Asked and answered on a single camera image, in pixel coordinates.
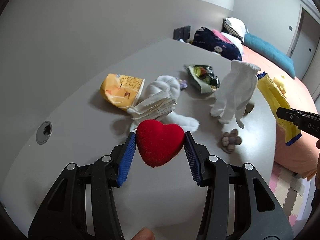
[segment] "yellow plastic bag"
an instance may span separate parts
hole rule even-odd
[[[258,79],[257,87],[269,104],[277,124],[285,130],[285,144],[290,146],[301,137],[301,131],[292,122],[278,118],[276,111],[279,107],[286,109],[291,109],[291,107],[267,73],[259,74]]]
[[[144,79],[119,74],[109,74],[100,86],[102,97],[126,111],[135,106],[144,85]]]

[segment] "red heart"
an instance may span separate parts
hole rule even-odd
[[[162,124],[145,120],[136,131],[138,150],[144,162],[151,167],[166,164],[182,149],[184,131],[177,124]]]

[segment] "pink blanket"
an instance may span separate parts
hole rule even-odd
[[[285,77],[286,96],[291,108],[317,114],[316,106],[306,86],[296,77],[292,79],[285,71],[254,52],[246,46],[242,60],[258,65],[262,71],[275,76]],[[299,173],[310,180],[316,174],[319,150],[316,148],[317,138],[302,132],[302,137],[290,146],[285,145],[284,130],[276,128],[275,162],[287,169]]]

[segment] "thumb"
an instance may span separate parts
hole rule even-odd
[[[143,228],[131,240],[155,240],[155,236],[150,229]]]

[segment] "white table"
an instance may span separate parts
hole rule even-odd
[[[231,62],[221,56],[167,39],[106,69],[52,112],[46,119],[53,126],[50,139],[43,145],[36,143],[35,134],[29,139],[1,190],[1,201],[23,233],[27,234],[37,208],[68,163],[91,164],[126,139],[130,117],[104,101],[98,92],[107,74],[142,77],[148,85],[160,75],[186,78],[183,65],[192,63],[211,65],[220,80],[231,68]],[[258,89],[252,99],[255,107],[243,118],[245,128],[239,128],[243,142],[230,155],[217,146],[217,141],[222,132],[238,126],[234,119],[222,126],[217,118],[211,117],[212,97],[201,95],[190,85],[181,93],[176,112],[199,120],[200,128],[193,137],[197,143],[206,145],[211,154],[232,165],[250,162],[269,181],[276,122]],[[125,239],[144,226],[154,231],[157,240],[196,238],[206,188],[199,188],[192,180],[183,149],[169,163],[154,169],[145,165],[136,151],[128,180],[114,190],[114,195]]]

